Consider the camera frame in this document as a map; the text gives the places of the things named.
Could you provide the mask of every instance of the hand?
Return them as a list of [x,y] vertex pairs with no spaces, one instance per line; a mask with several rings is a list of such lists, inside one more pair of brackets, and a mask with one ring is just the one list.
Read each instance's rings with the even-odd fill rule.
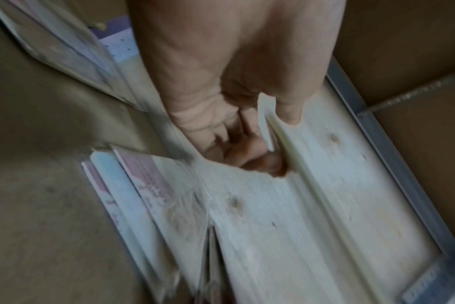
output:
[[207,159],[286,172],[258,127],[260,92],[301,120],[322,84],[345,0],[128,0],[136,41],[167,113]]

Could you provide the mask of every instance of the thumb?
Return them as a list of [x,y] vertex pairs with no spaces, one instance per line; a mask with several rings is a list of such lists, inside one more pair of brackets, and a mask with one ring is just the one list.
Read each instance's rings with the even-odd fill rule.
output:
[[285,123],[297,125],[303,116],[303,102],[289,102],[276,98],[276,115]]

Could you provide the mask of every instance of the palm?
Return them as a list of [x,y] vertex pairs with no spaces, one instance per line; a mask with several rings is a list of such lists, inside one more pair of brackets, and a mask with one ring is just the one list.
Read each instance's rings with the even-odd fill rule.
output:
[[283,162],[259,136],[258,95],[275,96],[278,116],[299,122],[303,102],[324,78],[339,30],[344,4],[332,2],[342,5],[130,0],[129,8],[164,106],[200,153],[277,174]]

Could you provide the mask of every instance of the metal ruler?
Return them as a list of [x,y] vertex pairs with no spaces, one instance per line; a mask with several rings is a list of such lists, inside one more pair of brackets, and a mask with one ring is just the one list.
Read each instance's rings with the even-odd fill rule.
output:
[[455,257],[442,257],[398,299],[399,304],[447,303],[455,295]]

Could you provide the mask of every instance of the brown wall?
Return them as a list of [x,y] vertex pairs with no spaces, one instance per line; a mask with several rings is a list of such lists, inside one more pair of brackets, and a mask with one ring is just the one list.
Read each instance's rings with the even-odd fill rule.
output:
[[[334,56],[371,105],[455,71],[455,0],[348,0]],[[455,235],[455,86],[376,113]]]

